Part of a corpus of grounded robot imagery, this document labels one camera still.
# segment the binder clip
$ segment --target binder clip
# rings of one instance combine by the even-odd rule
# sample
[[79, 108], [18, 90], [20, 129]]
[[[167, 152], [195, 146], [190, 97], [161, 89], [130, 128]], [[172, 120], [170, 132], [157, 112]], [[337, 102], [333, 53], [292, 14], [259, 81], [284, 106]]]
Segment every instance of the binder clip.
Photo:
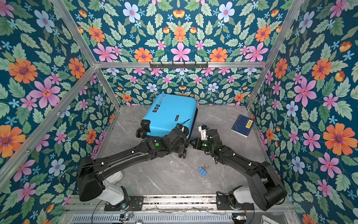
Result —
[[208, 165], [204, 165], [204, 167], [202, 168], [202, 167], [199, 167], [199, 169], [198, 169], [198, 172], [201, 174], [201, 175], [203, 175], [203, 176], [205, 176], [206, 175], [206, 168], [208, 168]]

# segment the white plastic object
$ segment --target white plastic object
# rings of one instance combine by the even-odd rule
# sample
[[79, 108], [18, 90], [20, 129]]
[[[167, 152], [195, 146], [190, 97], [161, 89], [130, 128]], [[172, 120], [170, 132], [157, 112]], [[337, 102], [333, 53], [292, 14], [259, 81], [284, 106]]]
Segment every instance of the white plastic object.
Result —
[[123, 178], [123, 173], [122, 171], [118, 171], [117, 173], [114, 173], [112, 175], [110, 175], [106, 181], [108, 181], [111, 184], [115, 184], [118, 181], [120, 181]]
[[238, 203], [254, 203], [249, 187], [239, 188], [234, 191], [234, 197]]
[[111, 205], [116, 205], [123, 201], [124, 194], [121, 187], [117, 187], [114, 184], [109, 183], [107, 180], [103, 181], [103, 185], [106, 187], [102, 193], [97, 197], [103, 201], [109, 202]]
[[207, 140], [208, 138], [206, 137], [206, 129], [202, 130], [201, 129], [201, 126], [199, 126], [199, 132], [200, 132], [200, 135], [201, 135], [201, 139], [202, 140]]

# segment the book cover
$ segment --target book cover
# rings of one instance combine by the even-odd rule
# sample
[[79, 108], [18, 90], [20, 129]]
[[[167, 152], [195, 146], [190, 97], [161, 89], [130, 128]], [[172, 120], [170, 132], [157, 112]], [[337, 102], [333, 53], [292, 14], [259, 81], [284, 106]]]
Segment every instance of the book cover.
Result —
[[231, 130], [247, 138], [254, 123], [255, 120], [240, 114], [239, 117], [236, 119], [234, 125], [232, 126]]

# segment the book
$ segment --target book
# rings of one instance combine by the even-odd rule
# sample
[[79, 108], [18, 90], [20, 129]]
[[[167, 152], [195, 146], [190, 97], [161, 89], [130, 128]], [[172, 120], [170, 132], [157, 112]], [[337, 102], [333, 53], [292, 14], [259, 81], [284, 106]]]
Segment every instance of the book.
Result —
[[236, 119], [234, 125], [232, 126], [231, 130], [247, 138], [254, 123], [255, 120], [240, 114], [239, 117]]

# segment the floral wall panel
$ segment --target floral wall panel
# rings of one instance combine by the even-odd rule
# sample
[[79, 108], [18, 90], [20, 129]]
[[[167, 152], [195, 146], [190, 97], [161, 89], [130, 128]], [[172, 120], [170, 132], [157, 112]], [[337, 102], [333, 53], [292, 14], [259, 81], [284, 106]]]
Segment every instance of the floral wall panel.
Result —
[[197, 104], [245, 105], [261, 70], [108, 68], [103, 72], [125, 105], [151, 104], [160, 93], [194, 97]]
[[262, 61], [291, 3], [91, 0], [71, 13], [98, 61]]
[[358, 2], [307, 5], [252, 110], [303, 223], [357, 223]]
[[3, 189], [0, 223], [56, 224], [78, 194], [80, 159], [96, 155], [114, 111], [93, 76]]
[[51, 3], [44, 4], [0, 2], [0, 166], [88, 67]]

